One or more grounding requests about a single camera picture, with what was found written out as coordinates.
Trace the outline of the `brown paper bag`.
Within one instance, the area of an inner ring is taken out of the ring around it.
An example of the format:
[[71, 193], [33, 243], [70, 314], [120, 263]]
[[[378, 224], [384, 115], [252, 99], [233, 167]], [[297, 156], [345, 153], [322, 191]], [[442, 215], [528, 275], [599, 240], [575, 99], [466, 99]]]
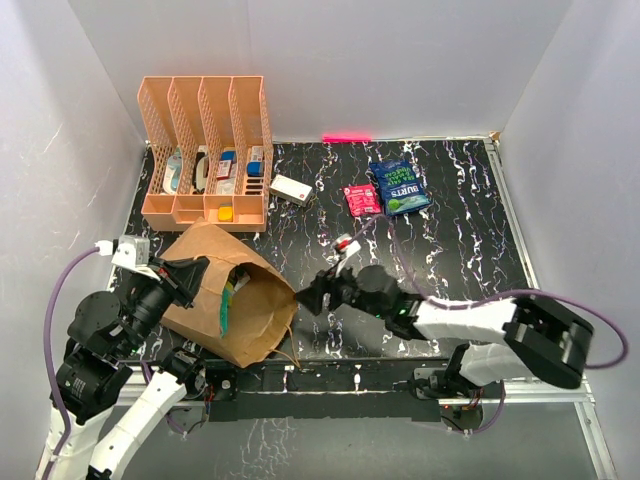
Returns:
[[[169, 307], [162, 325], [240, 368], [265, 360], [280, 345], [298, 311], [293, 288], [246, 244], [204, 219], [162, 254], [165, 260], [201, 256], [210, 264], [194, 307]], [[220, 337], [224, 289], [233, 293], [233, 300], [228, 332]]]

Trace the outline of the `red snack packet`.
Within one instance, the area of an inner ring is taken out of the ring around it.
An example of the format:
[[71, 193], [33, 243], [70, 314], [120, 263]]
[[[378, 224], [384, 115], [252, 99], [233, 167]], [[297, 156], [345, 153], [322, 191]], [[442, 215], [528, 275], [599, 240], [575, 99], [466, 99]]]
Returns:
[[353, 217], [381, 212], [376, 189], [372, 184], [344, 187], [343, 193]]

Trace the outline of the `blue Burts chips bag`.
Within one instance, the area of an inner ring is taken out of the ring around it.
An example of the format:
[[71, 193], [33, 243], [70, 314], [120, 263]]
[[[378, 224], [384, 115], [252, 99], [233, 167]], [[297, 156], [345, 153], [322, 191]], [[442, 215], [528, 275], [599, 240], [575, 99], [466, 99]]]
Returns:
[[430, 197], [407, 160], [372, 162], [369, 169], [388, 217], [417, 212], [431, 205]]

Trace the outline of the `teal red snack bag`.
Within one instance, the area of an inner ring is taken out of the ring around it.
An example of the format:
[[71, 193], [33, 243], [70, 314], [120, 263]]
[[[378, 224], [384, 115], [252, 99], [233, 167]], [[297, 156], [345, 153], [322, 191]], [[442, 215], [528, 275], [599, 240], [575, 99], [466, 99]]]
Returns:
[[229, 328], [229, 315], [232, 306], [233, 293], [224, 289], [221, 295], [221, 304], [219, 310], [219, 328], [220, 337], [224, 337]]

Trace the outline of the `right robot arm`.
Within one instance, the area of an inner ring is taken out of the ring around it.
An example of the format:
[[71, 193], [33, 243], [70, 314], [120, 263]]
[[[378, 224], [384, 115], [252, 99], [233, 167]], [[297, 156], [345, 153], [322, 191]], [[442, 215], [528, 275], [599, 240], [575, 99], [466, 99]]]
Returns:
[[466, 397], [521, 377], [576, 389], [594, 333], [588, 321], [541, 294], [476, 303], [426, 299], [403, 290], [380, 265], [321, 271], [295, 299], [313, 315], [342, 305], [360, 310], [404, 340], [458, 340], [444, 369], [416, 381], [432, 398]]

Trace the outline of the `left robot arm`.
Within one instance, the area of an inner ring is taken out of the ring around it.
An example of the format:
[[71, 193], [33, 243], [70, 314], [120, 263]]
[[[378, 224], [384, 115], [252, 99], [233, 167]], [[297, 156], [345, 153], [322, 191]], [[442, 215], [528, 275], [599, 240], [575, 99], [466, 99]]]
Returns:
[[123, 358], [144, 344], [170, 306], [193, 307], [208, 266], [205, 257], [152, 257], [134, 269], [122, 296], [101, 290], [80, 302], [67, 329], [62, 364], [55, 367], [50, 356], [45, 358], [51, 416], [36, 478], [121, 478], [170, 410], [204, 392], [204, 362], [176, 347], [116, 425], [101, 432], [133, 373]]

